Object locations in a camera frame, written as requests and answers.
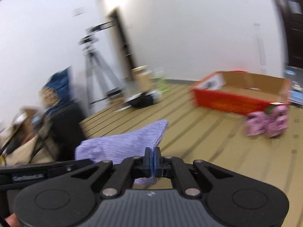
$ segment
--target hand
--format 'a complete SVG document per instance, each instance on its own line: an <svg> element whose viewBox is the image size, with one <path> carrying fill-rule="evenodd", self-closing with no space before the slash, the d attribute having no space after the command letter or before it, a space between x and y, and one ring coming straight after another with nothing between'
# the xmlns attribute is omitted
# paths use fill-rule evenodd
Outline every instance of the hand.
<svg viewBox="0 0 303 227"><path fill-rule="evenodd" d="M10 216L8 216L5 221L9 224L10 227L21 227L21 225L19 224L19 221L17 219L16 214L12 214Z"/></svg>

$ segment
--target lavender knit fabric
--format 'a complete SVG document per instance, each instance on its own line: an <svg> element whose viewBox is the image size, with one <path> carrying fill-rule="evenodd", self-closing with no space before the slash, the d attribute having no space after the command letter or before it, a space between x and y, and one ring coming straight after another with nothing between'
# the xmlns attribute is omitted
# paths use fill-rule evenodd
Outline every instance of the lavender knit fabric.
<svg viewBox="0 0 303 227"><path fill-rule="evenodd" d="M114 164L119 164L127 157L144 156L146 147L152 151L157 147L167 124L167 120L160 120L133 132L85 140L76 148L75 158L90 159L95 163L110 159ZM156 182L155 177L150 177L138 178L134 183L150 185Z"/></svg>

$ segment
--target gray ribbed panel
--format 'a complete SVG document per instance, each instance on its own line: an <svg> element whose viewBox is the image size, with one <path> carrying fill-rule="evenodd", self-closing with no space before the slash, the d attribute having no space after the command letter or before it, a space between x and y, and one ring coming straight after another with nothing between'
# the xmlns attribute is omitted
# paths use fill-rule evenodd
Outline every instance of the gray ribbed panel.
<svg viewBox="0 0 303 227"><path fill-rule="evenodd" d="M223 227L201 202L181 197L177 190L126 190L103 201L79 227Z"/></svg>

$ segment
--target tripod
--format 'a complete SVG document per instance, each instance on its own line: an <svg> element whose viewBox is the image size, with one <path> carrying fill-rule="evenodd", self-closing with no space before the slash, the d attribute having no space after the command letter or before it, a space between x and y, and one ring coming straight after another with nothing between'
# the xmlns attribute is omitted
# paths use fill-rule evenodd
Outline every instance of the tripod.
<svg viewBox="0 0 303 227"><path fill-rule="evenodd" d="M86 92L88 99L88 107L89 112L92 114L91 108L92 104L100 102L102 100L107 99L113 93L120 93L122 89L122 85L114 74L113 70L107 64L105 59L101 54L93 47L93 44L97 42L98 39L95 39L92 34L84 37L80 41L80 45L85 44L86 46L83 49L83 55L85 56L85 67L86 67ZM93 72L97 77L97 82L100 86L101 91L106 94L106 97L97 101L93 101L92 97L92 89L93 89ZM115 86L114 89L110 89L107 82L106 76L108 80L110 80Z"/></svg>

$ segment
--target open box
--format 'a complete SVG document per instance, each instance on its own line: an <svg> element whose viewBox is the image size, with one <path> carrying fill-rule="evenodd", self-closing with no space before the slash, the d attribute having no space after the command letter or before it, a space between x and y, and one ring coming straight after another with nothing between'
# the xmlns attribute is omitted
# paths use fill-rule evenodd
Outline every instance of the open box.
<svg viewBox="0 0 303 227"><path fill-rule="evenodd" d="M199 106L247 115L288 104L290 81L248 72L214 72L192 85Z"/></svg>

